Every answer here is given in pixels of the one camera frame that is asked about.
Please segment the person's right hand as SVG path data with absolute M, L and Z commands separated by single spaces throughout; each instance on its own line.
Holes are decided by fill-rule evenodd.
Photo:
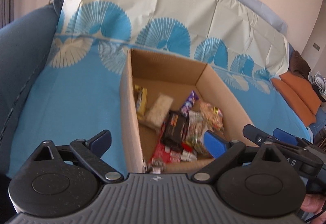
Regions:
M 318 214 L 322 211 L 325 197 L 321 195 L 307 194 L 301 205 L 301 210 L 309 213 Z

